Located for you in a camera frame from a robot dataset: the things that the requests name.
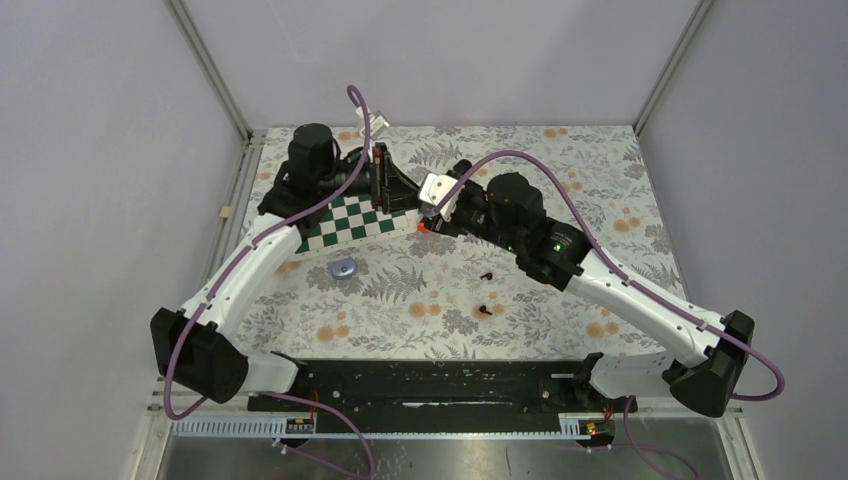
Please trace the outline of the purple earbud charging case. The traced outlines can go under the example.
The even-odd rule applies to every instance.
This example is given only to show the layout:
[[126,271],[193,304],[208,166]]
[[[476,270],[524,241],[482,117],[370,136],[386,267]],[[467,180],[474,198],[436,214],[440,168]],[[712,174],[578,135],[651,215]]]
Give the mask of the purple earbud charging case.
[[350,257],[336,260],[329,264],[329,272],[334,280],[348,280],[356,275],[357,262]]

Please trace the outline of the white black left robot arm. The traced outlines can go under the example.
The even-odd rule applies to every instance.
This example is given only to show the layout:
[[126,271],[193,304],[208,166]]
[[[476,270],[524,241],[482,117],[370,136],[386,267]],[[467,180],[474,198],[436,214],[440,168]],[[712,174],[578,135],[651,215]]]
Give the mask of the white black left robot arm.
[[318,229],[331,202],[370,200],[375,213],[415,211],[419,186],[392,161],[383,142],[370,152],[341,154],[331,129],[297,127],[258,214],[221,268],[178,310],[159,309],[150,322],[159,373],[223,404],[240,392],[272,391],[288,411],[309,401],[310,385],[295,360],[278,353],[243,353],[234,337],[276,269]]

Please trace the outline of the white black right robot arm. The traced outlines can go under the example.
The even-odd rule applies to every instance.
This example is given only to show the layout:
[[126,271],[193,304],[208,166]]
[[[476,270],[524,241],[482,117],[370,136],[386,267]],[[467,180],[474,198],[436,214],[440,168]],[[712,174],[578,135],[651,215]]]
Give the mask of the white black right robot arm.
[[500,247],[529,278],[609,310],[662,346],[657,354],[588,356],[573,386],[579,407],[597,412],[621,397],[671,397],[698,414],[724,415],[748,360],[750,316],[697,307],[618,261],[607,264],[608,252],[549,217],[542,193],[518,173],[498,175],[486,187],[469,182],[437,210],[457,180],[454,174],[426,177],[419,197],[427,230]]

